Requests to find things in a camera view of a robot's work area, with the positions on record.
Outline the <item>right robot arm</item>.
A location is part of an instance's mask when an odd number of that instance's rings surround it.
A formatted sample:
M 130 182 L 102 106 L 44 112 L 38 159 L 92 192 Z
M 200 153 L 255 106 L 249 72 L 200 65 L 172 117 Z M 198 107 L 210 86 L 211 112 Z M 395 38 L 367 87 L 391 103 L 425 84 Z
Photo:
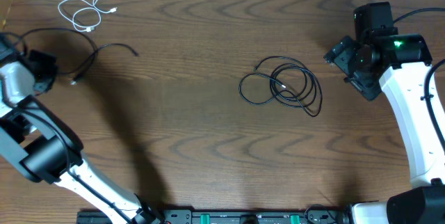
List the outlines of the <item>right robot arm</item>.
M 434 64 L 419 34 L 400 34 L 388 2 L 353 12 L 355 37 L 344 37 L 324 59 L 336 65 L 368 101 L 387 97 L 396 117 L 410 168 L 409 191 L 386 201 L 346 207 L 338 223 L 444 222 L 444 109 Z

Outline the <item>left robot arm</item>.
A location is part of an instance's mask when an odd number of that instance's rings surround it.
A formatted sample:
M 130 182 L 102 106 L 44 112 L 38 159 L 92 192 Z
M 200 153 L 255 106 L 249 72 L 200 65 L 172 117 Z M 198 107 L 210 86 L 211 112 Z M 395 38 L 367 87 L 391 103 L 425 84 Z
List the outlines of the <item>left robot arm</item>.
M 112 223 L 164 223 L 165 217 L 90 163 L 79 137 L 37 97 L 58 76 L 55 57 L 19 51 L 21 35 L 1 33 L 1 156 L 32 182 L 62 187 Z

